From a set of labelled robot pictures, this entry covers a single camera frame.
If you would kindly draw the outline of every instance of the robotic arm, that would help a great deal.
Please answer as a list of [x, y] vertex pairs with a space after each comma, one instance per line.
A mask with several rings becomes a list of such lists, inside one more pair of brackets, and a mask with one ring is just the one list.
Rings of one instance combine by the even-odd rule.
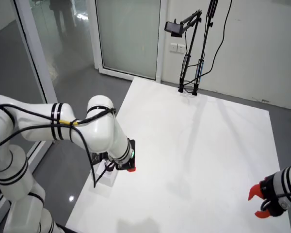
[[134, 171], [135, 142], [126, 137], [114, 111], [109, 98], [95, 96], [88, 102], [86, 119], [77, 120], [66, 103], [27, 104], [0, 95], [0, 190], [13, 202], [4, 232], [50, 232], [51, 228], [63, 232], [43, 208], [45, 192], [28, 170], [25, 152], [9, 145], [15, 126], [29, 141], [71, 140], [86, 150], [89, 159], [89, 152], [103, 154], [98, 162], [107, 159], [118, 170]]
[[259, 218], [280, 216], [291, 207], [291, 166], [265, 177], [250, 189], [249, 200], [258, 196], [265, 201], [255, 215]]

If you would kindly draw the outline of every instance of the white table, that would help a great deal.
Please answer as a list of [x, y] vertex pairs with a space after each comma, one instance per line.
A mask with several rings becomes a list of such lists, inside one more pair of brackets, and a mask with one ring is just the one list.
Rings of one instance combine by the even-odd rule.
[[80, 233], [290, 233], [259, 219], [249, 190], [279, 170], [268, 111], [135, 78], [117, 119], [136, 172], [112, 188], [89, 176], [67, 222]]

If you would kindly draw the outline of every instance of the yellow cable tie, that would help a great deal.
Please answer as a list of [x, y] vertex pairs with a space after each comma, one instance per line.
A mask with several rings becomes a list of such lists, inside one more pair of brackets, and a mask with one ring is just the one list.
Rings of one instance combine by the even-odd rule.
[[64, 124], [64, 125], [70, 125], [69, 121], [66, 120], [59, 120], [59, 123]]

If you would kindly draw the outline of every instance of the black tripod stand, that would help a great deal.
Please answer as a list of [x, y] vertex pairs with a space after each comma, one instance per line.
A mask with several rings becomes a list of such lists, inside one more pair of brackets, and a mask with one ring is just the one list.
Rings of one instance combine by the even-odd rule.
[[[202, 53], [201, 53], [200, 59], [198, 60], [195, 78], [194, 78], [194, 80], [189, 82], [189, 83], [194, 83], [194, 88], [193, 88], [192, 94], [195, 96], [197, 96], [197, 90], [198, 90], [198, 86], [200, 83], [200, 78], [202, 76], [204, 57], [205, 57], [205, 46], [206, 46], [208, 31], [209, 31], [209, 28], [213, 26], [213, 22], [211, 22], [211, 19], [214, 16], [217, 5], [218, 5], [218, 0], [210, 0], [209, 8], [207, 11], [208, 23], [207, 23], [207, 28], [206, 28], [205, 35], [204, 35]], [[191, 52], [192, 52], [193, 42], [195, 40], [197, 25], [199, 22], [201, 22], [201, 18], [200, 18], [201, 14], [202, 14], [202, 12], [200, 10], [198, 10], [194, 14], [192, 14], [190, 17], [188, 17], [185, 20], [183, 20], [182, 22], [180, 22], [180, 24], [177, 24], [176, 20], [175, 20], [173, 23], [166, 22], [166, 25], [165, 25], [165, 31], [171, 33], [171, 36], [173, 36], [173, 37], [182, 37], [182, 34], [185, 33], [186, 30], [188, 30], [190, 27], [193, 27], [195, 25], [190, 48], [189, 48], [189, 52], [185, 55], [184, 60], [183, 60], [183, 64], [182, 64], [182, 68], [181, 68], [181, 75], [180, 75], [179, 89], [178, 89], [178, 92], [181, 92], [181, 93], [183, 92], [183, 89], [184, 89], [184, 84], [183, 84], [184, 78], [185, 78], [185, 75], [186, 75], [186, 72], [187, 72], [187, 69], [189, 66], [190, 58], [191, 58]]]
[[200, 59], [198, 60], [198, 65], [196, 68], [195, 79], [194, 79], [194, 89], [192, 92], [192, 95], [195, 95], [195, 96], [197, 96], [197, 90], [198, 90], [200, 78], [201, 78], [202, 71], [203, 71], [204, 57], [205, 57], [205, 46], [206, 46], [208, 31], [209, 31], [209, 27], [213, 26], [213, 22], [211, 22], [211, 19], [214, 16], [217, 5], [218, 5], [218, 0], [211, 0], [210, 4], [209, 4], [208, 11], [207, 11], [207, 18], [208, 18], [207, 28], [206, 28], [205, 35], [204, 35], [202, 54], [200, 56]]
[[172, 37], [182, 37], [183, 33], [185, 33], [186, 30], [188, 30], [190, 27], [193, 27], [195, 25], [189, 52], [185, 55], [183, 64], [182, 64], [180, 81], [179, 81], [179, 89], [178, 89], [178, 92], [181, 92], [181, 93], [183, 92], [183, 88], [184, 88], [183, 82], [186, 75], [186, 71], [189, 66], [197, 26], [198, 26], [198, 23], [201, 22], [201, 18], [200, 18], [201, 15], [202, 15], [202, 12], [198, 10], [194, 14], [186, 18], [185, 20], [181, 21], [180, 24], [176, 24], [176, 20], [175, 20], [173, 23], [166, 22], [166, 25], [165, 25], [165, 31], [171, 33]]

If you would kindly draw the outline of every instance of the wall outlet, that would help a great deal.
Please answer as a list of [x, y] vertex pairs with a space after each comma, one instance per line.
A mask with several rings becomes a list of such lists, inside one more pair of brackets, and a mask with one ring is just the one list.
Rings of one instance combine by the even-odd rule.
[[186, 48], [185, 45], [178, 44], [177, 52], [185, 53]]
[[177, 43], [170, 43], [169, 51], [171, 51], [171, 52], [177, 52], [177, 47], [178, 47], [178, 44]]

